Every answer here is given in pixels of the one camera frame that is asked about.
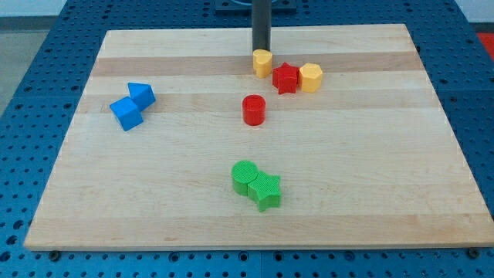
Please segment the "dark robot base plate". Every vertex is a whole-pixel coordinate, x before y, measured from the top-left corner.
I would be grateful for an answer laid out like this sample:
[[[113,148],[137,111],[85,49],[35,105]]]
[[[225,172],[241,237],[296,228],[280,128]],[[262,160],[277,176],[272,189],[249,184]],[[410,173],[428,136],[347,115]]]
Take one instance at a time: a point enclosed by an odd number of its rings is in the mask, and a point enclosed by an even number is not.
[[[272,0],[271,8],[273,12],[295,12],[297,0]],[[234,14],[240,12],[251,12],[252,0],[214,0],[216,14]]]

